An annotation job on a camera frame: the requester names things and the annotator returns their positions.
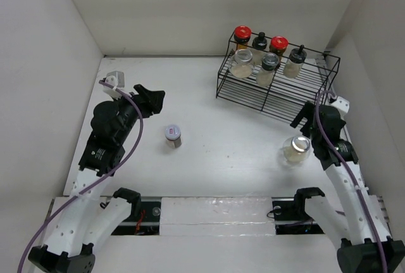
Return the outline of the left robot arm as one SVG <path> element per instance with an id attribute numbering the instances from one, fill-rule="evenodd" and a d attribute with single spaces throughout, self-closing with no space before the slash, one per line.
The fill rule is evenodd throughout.
<path id="1" fill-rule="evenodd" d="M 30 245 L 28 260 L 43 272 L 91 272 L 96 252 L 124 221 L 140 215 L 140 193 L 121 187 L 101 206 L 100 197 L 116 171 L 132 156 L 123 144 L 135 124 L 159 114 L 164 91 L 150 91 L 137 84 L 129 94 L 109 83 L 102 85 L 111 99 L 99 103 L 90 121 L 92 128 L 78 164 L 69 200 L 50 217 L 59 218 L 50 236 L 39 246 Z"/>

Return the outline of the dark sauce jar red lid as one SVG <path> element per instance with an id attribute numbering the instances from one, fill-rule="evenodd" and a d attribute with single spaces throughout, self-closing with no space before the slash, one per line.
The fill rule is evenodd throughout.
<path id="1" fill-rule="evenodd" d="M 251 29 L 245 25 L 240 25 L 234 29 L 234 41 L 237 43 L 236 50 L 247 49 L 251 34 Z"/>

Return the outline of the round glass jar metal rim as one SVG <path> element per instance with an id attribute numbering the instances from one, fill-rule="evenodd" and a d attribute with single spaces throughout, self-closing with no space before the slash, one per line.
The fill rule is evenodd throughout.
<path id="1" fill-rule="evenodd" d="M 230 73 L 239 79 L 248 78 L 254 70 L 252 59 L 253 54 L 249 49 L 236 50 L 230 61 Z"/>

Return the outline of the black knob cap salt bottle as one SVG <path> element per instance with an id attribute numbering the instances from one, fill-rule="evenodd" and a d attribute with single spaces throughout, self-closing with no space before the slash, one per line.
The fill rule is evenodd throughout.
<path id="1" fill-rule="evenodd" d="M 306 58 L 307 52 L 304 50 L 303 44 L 298 48 L 292 49 L 289 54 L 289 59 L 284 66 L 283 75 L 290 79 L 296 78 L 299 75 Z"/>

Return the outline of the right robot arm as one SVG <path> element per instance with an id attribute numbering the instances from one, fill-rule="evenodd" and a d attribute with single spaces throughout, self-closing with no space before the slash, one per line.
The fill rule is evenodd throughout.
<path id="1" fill-rule="evenodd" d="M 310 139 L 315 157 L 330 179 L 343 213 L 339 214 L 318 187 L 298 189 L 292 210 L 299 218 L 310 217 L 335 246 L 342 272 L 394 272 L 404 259 L 404 243 L 394 240 L 382 211 L 373 204 L 365 186 L 354 147 L 341 139 L 345 126 L 334 106 L 307 102 L 291 122 Z"/>

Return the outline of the black pump cap salt bottle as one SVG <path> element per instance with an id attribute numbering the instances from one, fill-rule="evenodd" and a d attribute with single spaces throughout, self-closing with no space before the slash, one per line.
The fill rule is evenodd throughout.
<path id="1" fill-rule="evenodd" d="M 260 32 L 252 42 L 253 60 L 259 63 L 267 47 L 267 39 L 264 32 Z"/>

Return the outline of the orange label jar red lid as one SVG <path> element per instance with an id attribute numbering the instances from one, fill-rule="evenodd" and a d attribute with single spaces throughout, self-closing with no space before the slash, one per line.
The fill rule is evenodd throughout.
<path id="1" fill-rule="evenodd" d="M 285 37 L 275 36 L 270 41 L 269 52 L 277 55 L 279 60 L 281 60 L 288 45 L 289 42 Z"/>

